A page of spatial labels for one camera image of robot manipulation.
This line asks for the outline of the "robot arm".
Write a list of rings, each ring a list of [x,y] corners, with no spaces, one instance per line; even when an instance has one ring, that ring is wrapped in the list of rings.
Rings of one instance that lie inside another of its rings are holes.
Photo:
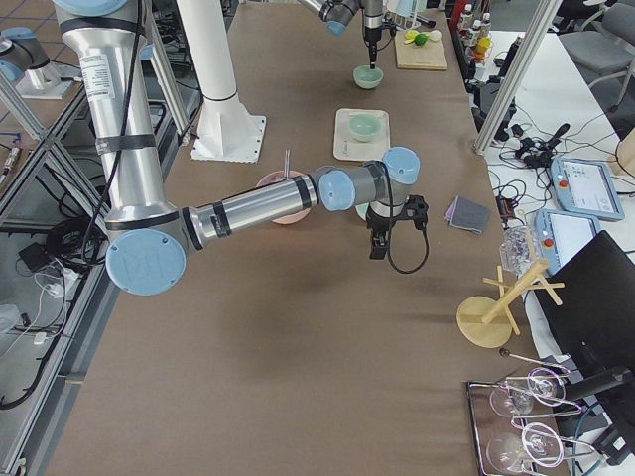
[[[375,69],[378,44],[384,30],[384,6],[381,0],[300,0],[314,12],[327,29],[340,36],[354,16],[362,12],[362,37],[368,50],[369,68]]]
[[[121,290],[137,296],[163,293],[182,277],[192,250],[317,205],[341,211],[369,203],[370,259],[387,256],[391,267],[405,275],[426,264],[428,207],[422,196],[410,193],[418,179],[420,159],[404,147],[390,148],[379,161],[357,168],[322,167],[211,204],[182,209],[172,205],[164,192],[142,77],[140,52],[152,17],[146,1],[53,2],[63,41],[80,62],[95,126],[95,148],[106,178],[104,195],[110,197],[105,267]],[[383,1],[300,2],[337,35],[361,10],[362,38],[370,66],[375,66],[381,32],[388,27]],[[178,1],[178,9],[202,95],[194,157],[257,162],[266,118],[250,115],[239,99],[219,1]],[[391,256],[392,228],[397,221],[412,221],[424,237],[424,257],[409,270],[398,268]]]

